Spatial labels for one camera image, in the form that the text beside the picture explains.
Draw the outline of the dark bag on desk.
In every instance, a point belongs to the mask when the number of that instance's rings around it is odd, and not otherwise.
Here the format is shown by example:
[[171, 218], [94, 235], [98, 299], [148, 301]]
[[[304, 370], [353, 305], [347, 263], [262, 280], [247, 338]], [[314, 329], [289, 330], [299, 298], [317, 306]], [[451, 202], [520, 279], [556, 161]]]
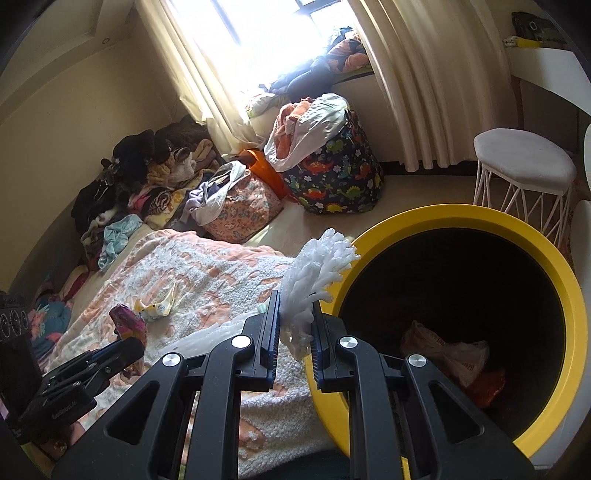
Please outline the dark bag on desk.
[[538, 42], [544, 48], [568, 49], [565, 38], [550, 20], [523, 11], [512, 12], [511, 20], [517, 37]]

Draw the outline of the white plastic straw bundle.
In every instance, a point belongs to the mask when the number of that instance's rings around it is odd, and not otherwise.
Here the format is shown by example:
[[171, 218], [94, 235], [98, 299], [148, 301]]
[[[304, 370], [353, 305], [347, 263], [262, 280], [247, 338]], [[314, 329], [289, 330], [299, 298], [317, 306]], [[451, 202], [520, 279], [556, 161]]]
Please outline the white plastic straw bundle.
[[[351, 239], [329, 228], [321, 237], [308, 240], [294, 257], [280, 282], [280, 343], [294, 359], [311, 353], [312, 304], [332, 302], [329, 287], [342, 280], [342, 273], [360, 259]], [[245, 320], [270, 311], [270, 301], [221, 325], [206, 327], [159, 350], [161, 356], [178, 353], [186, 358], [211, 352], [222, 341], [242, 332]]]

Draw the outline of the light blue garment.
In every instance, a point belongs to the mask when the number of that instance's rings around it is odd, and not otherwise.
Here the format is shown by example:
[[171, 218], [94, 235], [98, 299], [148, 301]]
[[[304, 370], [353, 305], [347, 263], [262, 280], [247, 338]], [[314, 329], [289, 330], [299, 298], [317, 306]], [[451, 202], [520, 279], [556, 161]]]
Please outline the light blue garment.
[[143, 221], [136, 214], [129, 214], [103, 230], [103, 245], [97, 260], [98, 269], [105, 272], [127, 246], [129, 239]]

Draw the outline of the pink purple wrapper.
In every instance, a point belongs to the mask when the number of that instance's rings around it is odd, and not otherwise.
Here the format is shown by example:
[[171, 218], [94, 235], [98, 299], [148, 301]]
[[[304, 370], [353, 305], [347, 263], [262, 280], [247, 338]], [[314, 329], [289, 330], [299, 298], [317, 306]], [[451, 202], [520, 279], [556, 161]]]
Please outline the pink purple wrapper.
[[147, 328], [144, 320], [123, 304], [117, 304], [109, 311], [117, 336], [121, 340], [135, 338], [143, 346], [147, 344]]

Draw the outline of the teal floral pillow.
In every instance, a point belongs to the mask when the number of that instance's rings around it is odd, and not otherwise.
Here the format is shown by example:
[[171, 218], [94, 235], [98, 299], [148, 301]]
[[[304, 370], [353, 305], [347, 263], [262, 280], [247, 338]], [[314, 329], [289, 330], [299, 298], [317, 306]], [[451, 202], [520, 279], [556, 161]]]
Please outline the teal floral pillow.
[[51, 353], [55, 344], [68, 328], [72, 303], [64, 302], [57, 294], [48, 294], [37, 299], [28, 313], [31, 326], [31, 345], [38, 361]]

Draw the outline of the white plastic bag with clothes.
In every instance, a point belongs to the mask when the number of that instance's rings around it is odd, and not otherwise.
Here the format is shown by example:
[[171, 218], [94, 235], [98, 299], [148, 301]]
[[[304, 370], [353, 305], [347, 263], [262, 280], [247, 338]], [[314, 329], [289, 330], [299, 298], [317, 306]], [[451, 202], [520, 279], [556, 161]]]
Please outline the white plastic bag with clothes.
[[294, 168], [342, 130], [348, 111], [349, 103], [335, 93], [283, 105], [263, 149], [266, 160], [277, 173]]

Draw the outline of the yellow rimmed black trash bin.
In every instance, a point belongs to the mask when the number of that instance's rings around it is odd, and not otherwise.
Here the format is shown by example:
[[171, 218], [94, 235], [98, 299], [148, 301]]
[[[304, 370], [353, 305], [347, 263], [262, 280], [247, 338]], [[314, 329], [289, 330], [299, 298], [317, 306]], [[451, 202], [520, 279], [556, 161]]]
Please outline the yellow rimmed black trash bin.
[[344, 392], [308, 382], [355, 479], [586, 479], [590, 440], [550, 468], [590, 367], [590, 309], [561, 252], [509, 214], [420, 207], [355, 242], [322, 312], [344, 322]]

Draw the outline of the cream left curtain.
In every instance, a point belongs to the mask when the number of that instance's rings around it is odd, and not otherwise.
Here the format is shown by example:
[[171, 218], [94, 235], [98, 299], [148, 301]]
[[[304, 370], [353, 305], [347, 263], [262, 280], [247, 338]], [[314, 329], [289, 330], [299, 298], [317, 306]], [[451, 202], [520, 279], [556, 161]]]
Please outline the cream left curtain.
[[230, 155], [262, 145], [263, 137], [236, 105], [211, 58], [189, 41], [172, 3], [137, 1], [135, 8], [178, 100], [193, 120], [207, 127], [218, 151]]

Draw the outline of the grey bed headboard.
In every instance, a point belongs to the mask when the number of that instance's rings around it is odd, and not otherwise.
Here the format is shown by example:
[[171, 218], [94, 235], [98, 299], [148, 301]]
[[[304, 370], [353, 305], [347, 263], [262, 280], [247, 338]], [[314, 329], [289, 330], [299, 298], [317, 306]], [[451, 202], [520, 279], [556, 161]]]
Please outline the grey bed headboard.
[[74, 202], [53, 220], [12, 281], [8, 293], [22, 295], [32, 303], [39, 287], [50, 283], [59, 290], [72, 270], [80, 263], [84, 250], [71, 210]]

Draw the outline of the clothes pile on bed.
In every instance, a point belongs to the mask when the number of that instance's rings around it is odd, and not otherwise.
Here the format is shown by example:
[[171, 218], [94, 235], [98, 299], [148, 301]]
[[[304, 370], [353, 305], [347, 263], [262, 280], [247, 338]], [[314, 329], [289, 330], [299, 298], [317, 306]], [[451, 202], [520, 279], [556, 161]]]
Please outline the clothes pile on bed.
[[223, 164], [207, 127], [190, 116], [121, 139], [71, 210], [89, 268], [99, 270], [107, 225], [129, 214], [153, 230], [176, 223], [188, 193]]

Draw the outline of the cream curtain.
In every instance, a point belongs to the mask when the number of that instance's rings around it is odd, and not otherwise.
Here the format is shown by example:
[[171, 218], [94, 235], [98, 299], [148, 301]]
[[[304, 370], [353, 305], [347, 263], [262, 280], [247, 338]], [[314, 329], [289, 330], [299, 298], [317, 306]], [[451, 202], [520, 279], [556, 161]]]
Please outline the cream curtain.
[[518, 124], [504, 45], [484, 1], [352, 1], [409, 172], [475, 157], [473, 139]]
[[137, 1], [135, 8], [178, 100], [193, 120], [207, 127], [218, 151], [230, 155], [262, 145], [263, 137], [236, 105], [211, 58], [189, 41], [172, 3]]

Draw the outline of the yellow white wrapper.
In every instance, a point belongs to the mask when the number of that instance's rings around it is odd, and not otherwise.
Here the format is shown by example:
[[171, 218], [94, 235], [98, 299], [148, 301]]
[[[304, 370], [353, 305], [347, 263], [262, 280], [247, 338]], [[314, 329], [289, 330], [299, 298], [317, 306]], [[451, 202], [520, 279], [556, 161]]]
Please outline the yellow white wrapper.
[[174, 305], [176, 282], [171, 283], [149, 302], [136, 298], [132, 303], [132, 311], [144, 322], [155, 322], [167, 317]]

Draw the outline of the clothes pile on windowsill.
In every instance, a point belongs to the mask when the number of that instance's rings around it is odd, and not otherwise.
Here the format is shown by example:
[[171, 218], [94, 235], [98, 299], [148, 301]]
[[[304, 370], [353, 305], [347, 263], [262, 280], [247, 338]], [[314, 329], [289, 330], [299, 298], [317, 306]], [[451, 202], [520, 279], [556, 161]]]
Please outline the clothes pile on windowsill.
[[344, 27], [332, 35], [325, 54], [281, 74], [270, 86], [259, 85], [260, 92], [245, 105], [246, 115], [256, 118], [271, 107], [318, 97], [331, 92], [336, 84], [372, 73], [360, 34], [352, 27]]

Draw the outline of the cream right curtain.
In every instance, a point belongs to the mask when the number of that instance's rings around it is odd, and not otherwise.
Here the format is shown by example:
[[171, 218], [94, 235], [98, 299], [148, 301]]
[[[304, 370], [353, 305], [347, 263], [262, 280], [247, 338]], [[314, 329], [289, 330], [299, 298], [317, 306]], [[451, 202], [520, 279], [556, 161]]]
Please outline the cream right curtain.
[[504, 45], [484, 1], [352, 1], [409, 172], [475, 157], [473, 139], [518, 124]]

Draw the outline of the white stool grey cushion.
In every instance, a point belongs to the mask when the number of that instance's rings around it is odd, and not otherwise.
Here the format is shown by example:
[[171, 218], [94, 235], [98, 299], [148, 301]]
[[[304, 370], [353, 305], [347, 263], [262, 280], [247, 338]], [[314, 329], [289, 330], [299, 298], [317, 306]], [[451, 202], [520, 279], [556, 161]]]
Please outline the white stool grey cushion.
[[568, 153], [529, 131], [496, 128], [474, 138], [477, 173], [473, 203], [491, 208], [492, 180], [507, 189], [499, 210], [528, 223], [540, 214], [539, 231], [558, 246], [564, 237], [576, 167]]

